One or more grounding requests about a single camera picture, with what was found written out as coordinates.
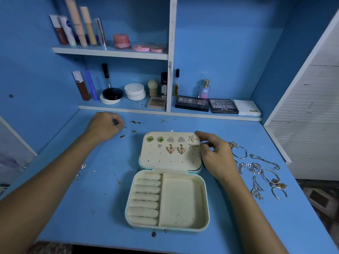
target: black lid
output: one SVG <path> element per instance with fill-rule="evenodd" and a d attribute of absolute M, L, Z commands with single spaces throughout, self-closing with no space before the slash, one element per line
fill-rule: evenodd
<path fill-rule="evenodd" d="M 102 69 L 104 71 L 105 78 L 109 78 L 107 63 L 103 63 L 103 64 L 101 64 L 101 66 L 102 66 Z"/>
<path fill-rule="evenodd" d="M 103 90 L 102 96 L 107 100 L 115 101 L 121 99 L 124 96 L 124 92 L 119 88 L 107 88 Z"/>

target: blue pen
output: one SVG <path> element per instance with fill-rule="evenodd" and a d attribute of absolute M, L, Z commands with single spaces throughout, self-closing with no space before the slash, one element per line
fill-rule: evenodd
<path fill-rule="evenodd" d="M 87 80 L 88 80 L 88 84 L 90 85 L 90 89 L 91 89 L 93 98 L 94 98 L 95 101 L 97 101 L 98 97 L 97 97 L 97 93 L 95 92 L 95 88 L 94 88 L 94 85 L 93 85 L 93 82 L 92 82 L 90 71 L 88 69 L 86 69 L 85 73 L 86 73 L 86 77 L 87 77 Z"/>

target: pink compact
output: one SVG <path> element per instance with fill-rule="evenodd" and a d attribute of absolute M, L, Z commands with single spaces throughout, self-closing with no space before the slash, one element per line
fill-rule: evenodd
<path fill-rule="evenodd" d="M 164 52 L 166 50 L 165 45 L 152 45 L 150 47 L 151 52 Z"/>
<path fill-rule="evenodd" d="M 118 49 L 130 47 L 128 34 L 113 34 L 113 42 L 114 47 Z"/>
<path fill-rule="evenodd" d="M 150 47 L 147 44 L 132 45 L 132 49 L 137 52 L 148 52 Z"/>

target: black compact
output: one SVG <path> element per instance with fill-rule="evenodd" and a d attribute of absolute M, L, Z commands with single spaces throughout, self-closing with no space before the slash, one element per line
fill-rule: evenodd
<path fill-rule="evenodd" d="M 212 113 L 230 113 L 238 114 L 237 107 L 234 106 L 231 99 L 209 99 Z"/>
<path fill-rule="evenodd" d="M 176 108 L 209 112 L 209 100 L 197 97 L 181 96 L 177 98 Z"/>
<path fill-rule="evenodd" d="M 124 96 L 124 92 L 119 88 L 107 88 L 102 91 L 102 96 L 111 101 L 119 100 Z"/>

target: jewelry box lid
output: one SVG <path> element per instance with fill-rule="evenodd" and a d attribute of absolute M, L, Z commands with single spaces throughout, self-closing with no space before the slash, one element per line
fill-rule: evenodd
<path fill-rule="evenodd" d="M 149 132 L 142 141 L 144 169 L 172 169 L 195 173 L 201 169 L 200 139 L 194 133 Z"/>

